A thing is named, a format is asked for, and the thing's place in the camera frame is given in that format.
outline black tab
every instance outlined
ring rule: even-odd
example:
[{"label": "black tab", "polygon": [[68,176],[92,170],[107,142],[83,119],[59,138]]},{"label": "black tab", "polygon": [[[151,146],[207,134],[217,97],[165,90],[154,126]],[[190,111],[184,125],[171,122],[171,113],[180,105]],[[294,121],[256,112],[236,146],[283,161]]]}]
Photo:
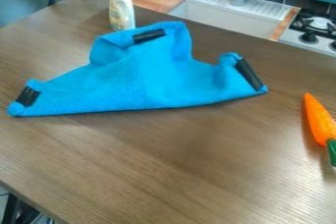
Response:
[{"label": "black tab", "polygon": [[262,81],[256,76],[255,72],[245,59],[239,61],[235,68],[246,79],[246,81],[249,82],[255,91],[259,91],[263,87]]},{"label": "black tab", "polygon": [[21,103],[25,107],[30,107],[33,105],[39,95],[40,91],[36,91],[31,87],[26,86],[16,101]]},{"label": "black tab", "polygon": [[133,35],[133,40],[135,41],[135,44],[143,43],[152,39],[156,39],[159,37],[162,37],[166,35],[164,32],[164,29],[156,29],[156,30],[151,30],[151,31],[146,31],[142,33],[138,33]]}]

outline countertop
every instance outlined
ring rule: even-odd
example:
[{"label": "countertop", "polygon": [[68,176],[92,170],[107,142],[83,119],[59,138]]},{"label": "countertop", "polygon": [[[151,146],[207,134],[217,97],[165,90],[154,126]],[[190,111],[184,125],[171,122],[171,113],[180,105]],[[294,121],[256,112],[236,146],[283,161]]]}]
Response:
[{"label": "countertop", "polygon": [[[61,223],[334,224],[336,175],[303,94],[336,115],[336,59],[185,21],[195,58],[237,51],[269,93],[155,111],[11,118],[29,78],[87,63],[108,0],[65,0],[0,29],[0,181]],[[138,26],[168,15],[136,8]]]}]

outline blue towel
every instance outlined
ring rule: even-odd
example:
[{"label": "blue towel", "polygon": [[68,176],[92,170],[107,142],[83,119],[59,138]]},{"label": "blue towel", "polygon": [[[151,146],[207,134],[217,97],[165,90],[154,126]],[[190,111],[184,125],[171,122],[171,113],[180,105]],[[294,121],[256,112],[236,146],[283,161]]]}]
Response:
[{"label": "blue towel", "polygon": [[176,108],[266,92],[242,57],[227,53],[218,65],[199,62],[192,58],[185,24],[165,22],[99,36],[88,65],[45,83],[29,80],[8,113],[43,116]]}]

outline stove burner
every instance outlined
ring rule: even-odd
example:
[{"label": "stove burner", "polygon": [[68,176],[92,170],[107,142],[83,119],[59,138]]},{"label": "stove burner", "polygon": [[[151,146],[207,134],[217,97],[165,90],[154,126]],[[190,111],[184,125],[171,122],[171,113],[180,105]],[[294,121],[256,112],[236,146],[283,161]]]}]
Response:
[{"label": "stove burner", "polygon": [[334,40],[333,42],[331,42],[329,44],[329,47],[331,50],[334,50],[336,52],[336,40]]},{"label": "stove burner", "polygon": [[318,38],[312,30],[308,30],[304,34],[300,35],[299,40],[307,44],[316,44],[318,42]]},{"label": "stove burner", "polygon": [[309,24],[309,26],[312,28],[328,30],[328,25],[331,25],[331,21],[323,17],[313,17],[311,19],[312,22]]}]

